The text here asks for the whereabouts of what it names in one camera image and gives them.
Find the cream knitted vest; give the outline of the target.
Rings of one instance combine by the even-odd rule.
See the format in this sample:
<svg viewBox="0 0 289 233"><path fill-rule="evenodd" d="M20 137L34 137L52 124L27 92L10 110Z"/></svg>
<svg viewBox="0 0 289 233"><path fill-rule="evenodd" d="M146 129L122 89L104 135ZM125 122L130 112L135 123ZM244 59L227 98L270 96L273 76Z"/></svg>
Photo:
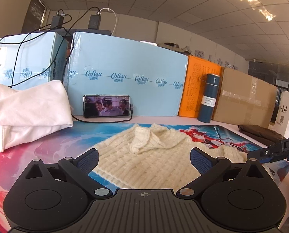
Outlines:
<svg viewBox="0 0 289 233"><path fill-rule="evenodd" d="M98 144L99 162L94 172L119 188L177 191L200 176L190 162L197 147L213 158L223 156L244 163L247 155L234 147L208 148L179 130L153 124L137 124Z"/></svg>

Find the folded dark brown garment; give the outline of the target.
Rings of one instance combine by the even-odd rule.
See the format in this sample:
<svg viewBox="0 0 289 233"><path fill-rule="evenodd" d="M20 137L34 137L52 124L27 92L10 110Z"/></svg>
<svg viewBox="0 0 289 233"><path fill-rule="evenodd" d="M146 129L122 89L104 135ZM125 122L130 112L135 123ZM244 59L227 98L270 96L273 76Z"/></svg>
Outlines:
<svg viewBox="0 0 289 233"><path fill-rule="evenodd" d="M239 132L268 147L285 139L285 137L278 134L276 131L261 127L259 125L239 125L238 129Z"/></svg>

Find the white paper bag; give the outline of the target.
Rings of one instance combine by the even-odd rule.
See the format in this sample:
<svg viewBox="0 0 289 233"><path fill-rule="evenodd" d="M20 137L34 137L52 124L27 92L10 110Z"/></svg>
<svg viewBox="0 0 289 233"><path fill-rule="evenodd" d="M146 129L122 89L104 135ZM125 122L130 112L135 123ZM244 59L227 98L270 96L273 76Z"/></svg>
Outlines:
<svg viewBox="0 0 289 233"><path fill-rule="evenodd" d="M283 137L289 138L289 91L284 91L281 95L274 130Z"/></svg>

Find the anime printed desk mat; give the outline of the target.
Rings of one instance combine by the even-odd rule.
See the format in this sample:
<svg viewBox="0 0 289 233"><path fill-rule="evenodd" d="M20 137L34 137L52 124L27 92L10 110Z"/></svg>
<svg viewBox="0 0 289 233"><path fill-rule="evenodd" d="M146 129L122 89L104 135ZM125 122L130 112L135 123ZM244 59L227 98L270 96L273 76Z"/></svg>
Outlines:
<svg viewBox="0 0 289 233"><path fill-rule="evenodd" d="M65 156L76 157L88 148L110 138L132 124L85 124L75 122L72 128L55 132L49 136L29 144L22 144L0 153L0 232L9 230L8 222L3 213L3 200L22 173L23 169L34 158L44 163L55 163ZM167 125L168 129L182 131L193 138L200 138L203 143L215 139L215 145L227 144L246 153L260 149L260 143L252 138L228 129L225 125Z"/></svg>

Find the brown cardboard box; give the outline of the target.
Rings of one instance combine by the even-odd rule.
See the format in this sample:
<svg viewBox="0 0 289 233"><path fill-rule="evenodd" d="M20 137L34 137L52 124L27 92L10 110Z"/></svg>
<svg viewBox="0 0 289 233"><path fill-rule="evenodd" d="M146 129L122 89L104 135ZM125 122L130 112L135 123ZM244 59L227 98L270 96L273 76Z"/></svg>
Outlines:
<svg viewBox="0 0 289 233"><path fill-rule="evenodd" d="M232 125L267 128L273 114L277 88L248 74L224 68L212 119Z"/></svg>

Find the dark blue thermos bottle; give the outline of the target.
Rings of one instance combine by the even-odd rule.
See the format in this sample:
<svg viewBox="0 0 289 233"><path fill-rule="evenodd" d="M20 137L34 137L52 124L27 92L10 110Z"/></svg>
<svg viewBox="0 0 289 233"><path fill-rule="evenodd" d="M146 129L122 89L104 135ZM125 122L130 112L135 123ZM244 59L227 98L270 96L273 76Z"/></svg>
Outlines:
<svg viewBox="0 0 289 233"><path fill-rule="evenodd" d="M220 76L216 74L208 74L204 94L202 96L198 120L203 123L210 123L212 113L217 100L220 85Z"/></svg>

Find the white cloth bag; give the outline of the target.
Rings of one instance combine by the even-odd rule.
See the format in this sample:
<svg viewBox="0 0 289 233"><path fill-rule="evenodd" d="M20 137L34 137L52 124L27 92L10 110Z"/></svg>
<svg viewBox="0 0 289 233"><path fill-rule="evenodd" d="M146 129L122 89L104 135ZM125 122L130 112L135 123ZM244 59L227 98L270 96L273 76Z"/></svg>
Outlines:
<svg viewBox="0 0 289 233"><path fill-rule="evenodd" d="M61 81L27 90L0 84L0 153L72 126L71 107Z"/></svg>

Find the black smartphone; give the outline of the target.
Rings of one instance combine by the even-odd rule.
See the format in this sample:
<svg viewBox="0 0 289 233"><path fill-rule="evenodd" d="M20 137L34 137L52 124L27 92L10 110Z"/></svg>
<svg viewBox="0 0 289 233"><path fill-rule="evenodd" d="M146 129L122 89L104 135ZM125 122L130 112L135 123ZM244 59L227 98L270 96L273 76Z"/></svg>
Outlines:
<svg viewBox="0 0 289 233"><path fill-rule="evenodd" d="M120 117L130 115L128 95L84 95L84 118Z"/></svg>

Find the orange cardboard box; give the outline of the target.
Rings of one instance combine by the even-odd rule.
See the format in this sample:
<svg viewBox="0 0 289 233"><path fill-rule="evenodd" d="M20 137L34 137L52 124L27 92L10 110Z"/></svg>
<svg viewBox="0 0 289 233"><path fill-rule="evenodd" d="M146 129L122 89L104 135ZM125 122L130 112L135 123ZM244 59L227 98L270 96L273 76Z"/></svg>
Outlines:
<svg viewBox="0 0 289 233"><path fill-rule="evenodd" d="M197 118L208 74L222 75L222 66L188 56L188 66L178 115Z"/></svg>

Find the large light blue box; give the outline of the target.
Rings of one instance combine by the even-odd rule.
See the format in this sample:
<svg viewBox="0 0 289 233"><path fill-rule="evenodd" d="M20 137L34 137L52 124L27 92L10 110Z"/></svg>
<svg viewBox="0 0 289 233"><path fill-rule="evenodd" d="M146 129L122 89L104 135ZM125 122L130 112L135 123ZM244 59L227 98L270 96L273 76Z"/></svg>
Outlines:
<svg viewBox="0 0 289 233"><path fill-rule="evenodd" d="M136 116L178 115L188 58L130 39L75 32L65 80L74 115L85 95L127 95Z"/></svg>

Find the black power adapter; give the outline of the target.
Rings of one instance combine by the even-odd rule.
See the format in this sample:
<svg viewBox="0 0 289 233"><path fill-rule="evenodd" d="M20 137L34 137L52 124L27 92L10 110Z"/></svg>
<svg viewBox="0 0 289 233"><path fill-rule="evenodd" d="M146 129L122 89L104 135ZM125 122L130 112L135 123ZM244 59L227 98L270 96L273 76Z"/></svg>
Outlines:
<svg viewBox="0 0 289 233"><path fill-rule="evenodd" d="M97 11L95 14L91 14L88 23L89 30L98 30L101 22L100 12Z"/></svg>
<svg viewBox="0 0 289 233"><path fill-rule="evenodd" d="M53 30L61 29L64 20L64 10L59 9L52 17L50 28Z"/></svg>

